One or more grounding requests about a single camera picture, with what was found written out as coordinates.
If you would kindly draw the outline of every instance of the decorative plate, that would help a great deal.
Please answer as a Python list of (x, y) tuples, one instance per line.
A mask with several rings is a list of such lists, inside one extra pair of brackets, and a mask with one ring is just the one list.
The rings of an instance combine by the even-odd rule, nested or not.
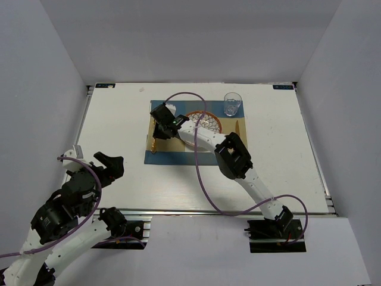
[[(192, 111), (185, 116), (189, 118), (189, 120), (193, 121), (194, 123), (197, 123), (197, 120), (202, 115), (202, 110)], [(205, 112), (204, 117), (201, 119), (199, 123), (202, 127), (213, 131), (214, 133), (222, 133), (222, 125), (220, 120), (215, 116), (213, 113)], [(194, 143), (185, 141), (185, 143), (189, 144), (190, 146), (194, 146)]]

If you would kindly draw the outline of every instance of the table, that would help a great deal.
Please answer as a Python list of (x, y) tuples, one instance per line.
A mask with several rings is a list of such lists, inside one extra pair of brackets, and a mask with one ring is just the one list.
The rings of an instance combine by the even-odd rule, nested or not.
[[(97, 151), (123, 156), (125, 169), (124, 176), (104, 190), (101, 207), (213, 210), (199, 187), (194, 166), (143, 163), (150, 100), (164, 100), (180, 91), (199, 93), (206, 100), (239, 93), (244, 101), (248, 149), (260, 178), (274, 195), (296, 195), (310, 213), (327, 213), (324, 188), (295, 91), (273, 89), (272, 85), (225, 83), (116, 83), (115, 88), (95, 88), (79, 145), (88, 161), (95, 161), (92, 155)], [(198, 99), (181, 95), (176, 100)], [(207, 191), (221, 209), (243, 210), (254, 205), (217, 166), (201, 166), (200, 170)], [(293, 212), (302, 212), (296, 200), (282, 201)]]

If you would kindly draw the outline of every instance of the white wall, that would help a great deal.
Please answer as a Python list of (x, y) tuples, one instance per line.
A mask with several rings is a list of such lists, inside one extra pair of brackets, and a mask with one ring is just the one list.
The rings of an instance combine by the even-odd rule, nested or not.
[(306, 253), (250, 253), (236, 217), (154, 217), (144, 250), (91, 250), (56, 286), (357, 286), (369, 278), (348, 219), (312, 218)]
[(299, 82), (329, 191), (381, 285), (381, 2), (343, 0)]
[[(0, 1), (0, 253), (19, 251), (63, 170), (86, 87), (38, 0)], [(11, 259), (1, 259), (0, 269)]]
[(341, 0), (42, 0), (87, 84), (299, 80)]

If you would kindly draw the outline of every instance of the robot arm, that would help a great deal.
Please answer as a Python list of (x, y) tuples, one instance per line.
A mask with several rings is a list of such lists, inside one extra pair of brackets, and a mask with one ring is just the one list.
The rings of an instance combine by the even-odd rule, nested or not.
[[(97, 158), (106, 168), (96, 167), (81, 157), (80, 147), (68, 150), (63, 157), (78, 158), (97, 175), (104, 188), (123, 176), (123, 158), (108, 157), (96, 153)], [(78, 163), (66, 163), (70, 180), (61, 189), (53, 192), (46, 203), (36, 212), (31, 221), (27, 240), (20, 250), (21, 256), (7, 269), (0, 271), (0, 285), (6, 286), (50, 286), (55, 281), (54, 272), (58, 275), (77, 257), (96, 243), (113, 235), (123, 234), (126, 227), (124, 216), (111, 208), (100, 215), (100, 220), (89, 226), (85, 232), (54, 250), (46, 248), (34, 251), (49, 244), (57, 243), (78, 225), (78, 217), (88, 216), (97, 199), (99, 190), (95, 188), (95, 179)]]
[(57, 278), (73, 261), (87, 252), (95, 244), (109, 237), (120, 237), (126, 230), (125, 217), (115, 207), (102, 209), (98, 220), (84, 228), (84, 230), (68, 240), (64, 245), (54, 248), (45, 264)]
[[(161, 104), (151, 111), (156, 121), (154, 137), (176, 137), (194, 142), (195, 123), (183, 115), (175, 117), (175, 111), (173, 105), (166, 104)], [(251, 156), (237, 134), (216, 134), (200, 126), (197, 129), (197, 145), (216, 155), (218, 166), (225, 177), (241, 185), (256, 203), (274, 197), (257, 175)], [(259, 208), (265, 219), (274, 223), (281, 233), (293, 219), (290, 210), (278, 200), (271, 200)]]

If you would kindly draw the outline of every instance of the clear glass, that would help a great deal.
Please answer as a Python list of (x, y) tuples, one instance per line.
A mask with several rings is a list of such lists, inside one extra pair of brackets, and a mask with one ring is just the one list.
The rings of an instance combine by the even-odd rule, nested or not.
[(242, 97), (235, 92), (229, 92), (224, 97), (224, 112), (227, 116), (236, 115), (238, 108), (241, 106)]

